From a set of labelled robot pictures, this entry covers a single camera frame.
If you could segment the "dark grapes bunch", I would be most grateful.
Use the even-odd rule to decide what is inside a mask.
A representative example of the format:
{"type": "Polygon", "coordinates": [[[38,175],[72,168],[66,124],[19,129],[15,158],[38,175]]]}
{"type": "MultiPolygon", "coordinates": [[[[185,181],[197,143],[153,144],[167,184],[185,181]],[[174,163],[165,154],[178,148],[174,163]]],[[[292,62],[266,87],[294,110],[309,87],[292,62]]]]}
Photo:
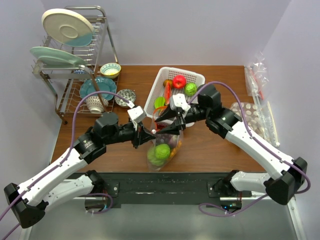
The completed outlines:
{"type": "Polygon", "coordinates": [[[175,148],[178,145],[179,135],[174,134],[160,134],[159,143],[167,144],[171,149],[175,148]]]}

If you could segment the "clear zip top bag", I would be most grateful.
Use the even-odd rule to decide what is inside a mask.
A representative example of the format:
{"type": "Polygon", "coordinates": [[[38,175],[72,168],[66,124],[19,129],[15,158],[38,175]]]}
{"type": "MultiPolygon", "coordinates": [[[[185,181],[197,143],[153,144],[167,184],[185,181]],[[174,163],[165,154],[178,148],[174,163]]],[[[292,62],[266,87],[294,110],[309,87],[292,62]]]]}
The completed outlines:
{"type": "MultiPolygon", "coordinates": [[[[166,108],[166,106],[160,106],[153,111],[151,118],[152,121],[149,128],[153,134],[173,123],[172,120],[155,122],[166,108]]],[[[183,140],[184,133],[181,130],[178,135],[169,133],[156,134],[155,139],[149,141],[149,149],[146,154],[149,170],[151,172],[158,172],[168,164],[179,152],[183,140]]]]}

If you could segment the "small green cabbage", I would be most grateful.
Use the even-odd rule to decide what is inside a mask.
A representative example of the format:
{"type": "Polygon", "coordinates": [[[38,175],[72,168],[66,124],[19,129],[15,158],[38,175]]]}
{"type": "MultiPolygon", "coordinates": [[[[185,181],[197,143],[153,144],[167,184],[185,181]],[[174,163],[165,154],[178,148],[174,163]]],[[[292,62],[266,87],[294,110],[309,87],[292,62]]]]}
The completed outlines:
{"type": "Polygon", "coordinates": [[[158,160],[166,160],[171,154],[169,145],[163,143],[155,147],[155,156],[158,160]]]}

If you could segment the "large green cabbage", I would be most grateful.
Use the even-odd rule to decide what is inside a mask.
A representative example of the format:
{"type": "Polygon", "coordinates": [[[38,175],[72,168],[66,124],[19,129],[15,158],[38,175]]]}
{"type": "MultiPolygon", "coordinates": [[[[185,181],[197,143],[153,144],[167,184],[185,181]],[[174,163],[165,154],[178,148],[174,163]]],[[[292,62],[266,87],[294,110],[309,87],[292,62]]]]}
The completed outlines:
{"type": "Polygon", "coordinates": [[[161,166],[163,161],[156,158],[155,147],[152,146],[147,152],[147,160],[154,166],[161,166]]]}

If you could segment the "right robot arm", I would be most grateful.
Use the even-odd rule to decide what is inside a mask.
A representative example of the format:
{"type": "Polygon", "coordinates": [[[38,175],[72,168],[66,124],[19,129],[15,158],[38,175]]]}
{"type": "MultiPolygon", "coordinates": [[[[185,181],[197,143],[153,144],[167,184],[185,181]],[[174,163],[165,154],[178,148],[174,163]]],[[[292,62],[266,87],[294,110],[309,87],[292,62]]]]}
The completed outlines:
{"type": "Polygon", "coordinates": [[[280,205],[301,193],[300,187],[309,182],[307,162],[279,151],[249,128],[244,117],[223,107],[221,94],[213,84],[203,84],[194,95],[197,103],[187,102],[183,94],[170,98],[169,105],[156,118],[156,122],[173,119],[173,123],[158,131],[159,134],[180,134],[189,123],[205,121],[208,129],[238,146],[258,162],[265,173],[231,171],[212,188],[218,193],[233,197],[242,191],[267,194],[280,205]]]}

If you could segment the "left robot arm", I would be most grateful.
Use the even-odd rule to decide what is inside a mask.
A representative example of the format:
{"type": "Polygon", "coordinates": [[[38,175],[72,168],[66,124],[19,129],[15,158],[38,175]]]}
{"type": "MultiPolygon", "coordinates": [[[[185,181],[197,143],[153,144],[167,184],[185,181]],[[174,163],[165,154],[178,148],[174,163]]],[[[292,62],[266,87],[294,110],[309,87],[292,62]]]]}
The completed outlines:
{"type": "Polygon", "coordinates": [[[18,225],[27,229],[38,223],[56,206],[80,196],[103,196],[106,184],[99,174],[89,170],[68,184],[70,175],[107,152],[107,146],[131,142],[134,148],[154,140],[158,130],[145,128],[145,112],[140,106],[129,109],[129,122],[119,125],[118,115],[105,112],[83,135],[71,141],[70,147],[47,168],[29,180],[4,188],[9,209],[18,225]]]}

